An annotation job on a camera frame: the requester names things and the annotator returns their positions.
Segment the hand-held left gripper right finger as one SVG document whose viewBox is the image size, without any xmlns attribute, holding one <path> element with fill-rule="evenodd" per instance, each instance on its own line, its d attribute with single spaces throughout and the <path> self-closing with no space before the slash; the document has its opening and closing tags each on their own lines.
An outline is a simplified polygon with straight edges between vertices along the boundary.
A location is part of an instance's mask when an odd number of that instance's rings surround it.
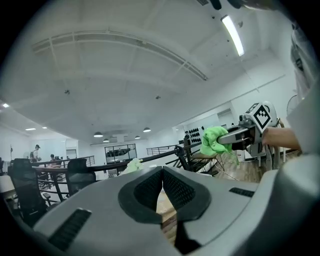
<svg viewBox="0 0 320 256">
<path fill-rule="evenodd" d="M 240 216 L 257 184 L 164 166 L 162 187 L 177 217 L 175 244 L 163 242 L 164 255 L 233 255 L 255 227 Z"/>
</svg>

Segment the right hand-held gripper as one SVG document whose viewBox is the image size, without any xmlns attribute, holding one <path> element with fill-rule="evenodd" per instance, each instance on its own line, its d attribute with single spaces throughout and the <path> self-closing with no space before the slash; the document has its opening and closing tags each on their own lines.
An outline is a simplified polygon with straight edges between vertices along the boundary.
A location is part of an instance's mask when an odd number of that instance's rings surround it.
<svg viewBox="0 0 320 256">
<path fill-rule="evenodd" d="M 261 152 L 264 131 L 278 125 L 276 109 L 270 101 L 254 103 L 239 116 L 238 125 L 228 128 L 228 133 L 219 136 L 217 142 L 221 145 L 231 145 L 233 151 Z"/>
</svg>

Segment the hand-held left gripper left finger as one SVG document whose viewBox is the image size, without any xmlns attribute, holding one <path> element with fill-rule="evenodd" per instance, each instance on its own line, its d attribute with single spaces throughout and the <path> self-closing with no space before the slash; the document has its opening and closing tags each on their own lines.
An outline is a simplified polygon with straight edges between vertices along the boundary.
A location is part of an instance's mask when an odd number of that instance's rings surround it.
<svg viewBox="0 0 320 256">
<path fill-rule="evenodd" d="M 65 251 L 68 256 L 178 256 L 160 224 L 140 223 L 128 216 L 118 201 L 120 189 L 149 174 L 152 168 L 95 182 L 46 213 L 34 231 L 50 239 L 77 209 L 90 216 Z"/>
</svg>

